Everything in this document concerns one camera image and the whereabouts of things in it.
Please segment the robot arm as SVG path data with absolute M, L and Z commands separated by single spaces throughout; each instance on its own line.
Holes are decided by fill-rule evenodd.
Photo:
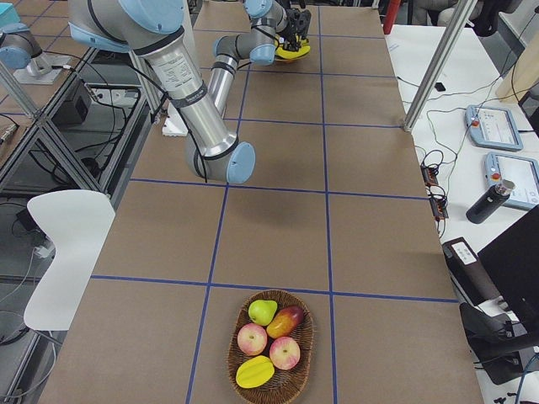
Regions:
M 230 131 L 184 46 L 180 1 L 71 1 L 72 38 L 100 50 L 134 52 L 146 60 L 184 120 L 185 161 L 203 179 L 244 183 L 255 150 Z
M 214 44 L 209 94 L 220 114 L 226 109 L 241 62 L 270 66 L 275 61 L 292 62 L 311 51 L 308 31 L 312 14 L 303 1 L 294 8 L 290 1 L 248 0 L 243 3 L 250 31 L 223 36 Z

